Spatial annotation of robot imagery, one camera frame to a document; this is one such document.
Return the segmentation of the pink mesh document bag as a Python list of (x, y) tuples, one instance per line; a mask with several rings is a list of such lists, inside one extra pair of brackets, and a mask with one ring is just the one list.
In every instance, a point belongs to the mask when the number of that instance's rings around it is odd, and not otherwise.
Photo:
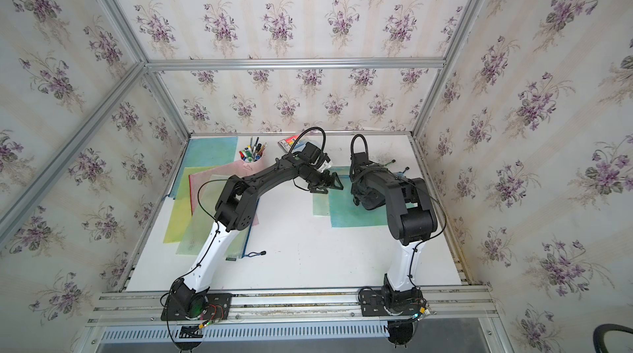
[(198, 207), (198, 191), (206, 188), (219, 188), (222, 190), (226, 179), (230, 176), (247, 177), (263, 171), (267, 166), (263, 160), (249, 163), (242, 160), (237, 160), (232, 163), (213, 167), (200, 171), (197, 173), (191, 173), (188, 177), (190, 185), (190, 208), (191, 214), (194, 214)]

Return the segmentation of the large teal document bag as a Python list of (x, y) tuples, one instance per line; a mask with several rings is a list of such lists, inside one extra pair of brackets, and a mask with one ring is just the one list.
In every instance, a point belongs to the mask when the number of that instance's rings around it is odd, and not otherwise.
[(365, 228), (387, 226), (386, 206), (367, 210), (362, 205), (354, 204), (351, 194), (352, 183), (349, 179), (349, 168), (333, 168), (341, 180), (343, 189), (329, 189), (326, 210), (334, 229)]

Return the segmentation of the aluminium mounting rail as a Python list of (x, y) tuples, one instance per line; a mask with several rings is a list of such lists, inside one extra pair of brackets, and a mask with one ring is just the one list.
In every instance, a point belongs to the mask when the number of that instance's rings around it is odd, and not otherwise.
[[(430, 311), (428, 317), (498, 318), (499, 312), (487, 287), (481, 285), (445, 285), (421, 289)], [(415, 310), (387, 311), (377, 300), (360, 301), (367, 290), (359, 287), (324, 289), (231, 290), (230, 302), (211, 314), (223, 314), (224, 323), (287, 323), (313, 321), (352, 321), (356, 319), (400, 320)], [(161, 291), (104, 293), (87, 315), (88, 326), (164, 325)], [(374, 316), (366, 315), (370, 308)]]

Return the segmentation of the yellow mesh document bag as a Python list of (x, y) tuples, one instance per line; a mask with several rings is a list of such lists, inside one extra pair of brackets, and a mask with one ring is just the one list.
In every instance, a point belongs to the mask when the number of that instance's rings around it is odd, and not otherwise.
[(194, 188), (194, 182), (206, 182), (207, 178), (199, 176), (199, 173), (205, 173), (213, 168), (215, 166), (184, 168), (181, 176), (176, 178), (176, 194), (163, 243), (181, 242), (197, 206), (197, 188)]

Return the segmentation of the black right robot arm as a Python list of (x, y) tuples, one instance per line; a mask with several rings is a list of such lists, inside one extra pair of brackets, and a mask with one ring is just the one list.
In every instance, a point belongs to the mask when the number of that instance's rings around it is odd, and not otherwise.
[(422, 295), (414, 282), (417, 259), (438, 229), (425, 181), (395, 174), (371, 161), (366, 152), (350, 155), (349, 179), (354, 204), (367, 211), (383, 207), (389, 232), (401, 245), (384, 278), (385, 305), (420, 303)]

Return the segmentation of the blue mesh document bag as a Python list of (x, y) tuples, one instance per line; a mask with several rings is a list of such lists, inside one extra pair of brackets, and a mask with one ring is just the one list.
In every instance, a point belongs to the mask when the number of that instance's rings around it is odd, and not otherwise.
[(183, 159), (177, 165), (176, 179), (169, 196), (176, 197), (185, 168), (222, 166), (234, 161), (237, 136), (192, 138), (186, 145)]

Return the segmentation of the light green document bag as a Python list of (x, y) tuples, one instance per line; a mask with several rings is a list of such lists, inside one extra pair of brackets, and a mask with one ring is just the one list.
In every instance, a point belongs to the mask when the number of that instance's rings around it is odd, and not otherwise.
[[(199, 192), (202, 205), (211, 214), (215, 214), (215, 205), (224, 189), (224, 181), (213, 181), (204, 186)], [(237, 237), (229, 244), (225, 252), (225, 260), (235, 262), (247, 254), (247, 243), (253, 226), (259, 224), (257, 218), (251, 227), (239, 232)], [(190, 225), (186, 228), (184, 236), (176, 249), (178, 256), (196, 257), (202, 250), (209, 235), (215, 230), (215, 222), (202, 209), (195, 209)]]

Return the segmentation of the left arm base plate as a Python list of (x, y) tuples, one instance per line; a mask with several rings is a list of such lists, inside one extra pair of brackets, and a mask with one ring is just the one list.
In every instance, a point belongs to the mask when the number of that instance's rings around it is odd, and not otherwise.
[(227, 320), (232, 298), (233, 295), (230, 293), (207, 294), (205, 297), (194, 297), (191, 302), (183, 304), (169, 296), (163, 307), (161, 320), (163, 322)]

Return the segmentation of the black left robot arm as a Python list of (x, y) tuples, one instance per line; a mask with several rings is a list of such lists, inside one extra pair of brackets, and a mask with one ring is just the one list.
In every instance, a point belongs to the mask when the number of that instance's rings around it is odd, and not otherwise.
[(323, 147), (305, 144), (291, 151), (264, 170), (251, 176), (231, 176), (211, 215), (215, 227), (206, 239), (188, 272), (176, 278), (166, 294), (164, 309), (172, 309), (181, 318), (197, 319), (209, 306), (207, 293), (224, 254), (239, 233), (250, 227), (256, 217), (259, 199), (268, 191), (297, 178), (307, 183), (312, 194), (327, 194), (344, 189), (332, 171), (323, 168), (330, 161)]

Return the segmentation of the pink metal pen bucket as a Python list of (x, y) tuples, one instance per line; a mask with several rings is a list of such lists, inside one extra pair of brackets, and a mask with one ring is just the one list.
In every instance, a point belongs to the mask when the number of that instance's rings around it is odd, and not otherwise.
[(260, 136), (251, 137), (242, 146), (238, 146), (240, 160), (252, 166), (263, 166), (266, 154), (266, 143)]

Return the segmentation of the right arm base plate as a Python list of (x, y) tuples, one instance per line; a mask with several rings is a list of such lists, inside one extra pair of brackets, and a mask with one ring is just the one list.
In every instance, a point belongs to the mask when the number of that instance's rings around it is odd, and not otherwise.
[(357, 300), (363, 317), (408, 316), (427, 313), (428, 303), (417, 288), (404, 291), (361, 288)]

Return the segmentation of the pale green rear document bag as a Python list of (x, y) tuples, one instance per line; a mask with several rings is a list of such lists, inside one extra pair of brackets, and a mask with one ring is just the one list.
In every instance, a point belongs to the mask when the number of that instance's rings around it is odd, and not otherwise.
[[(396, 162), (397, 160), (392, 159), (389, 162), (380, 164), (380, 166), (388, 167), (388, 166), (394, 165)], [(396, 174), (399, 176), (404, 176), (409, 170), (410, 170), (410, 167), (405, 166), (404, 169), (402, 169), (400, 172), (397, 172)], [(320, 194), (313, 195), (313, 215), (317, 217), (330, 216), (330, 202), (329, 202), (328, 195), (320, 195)]]

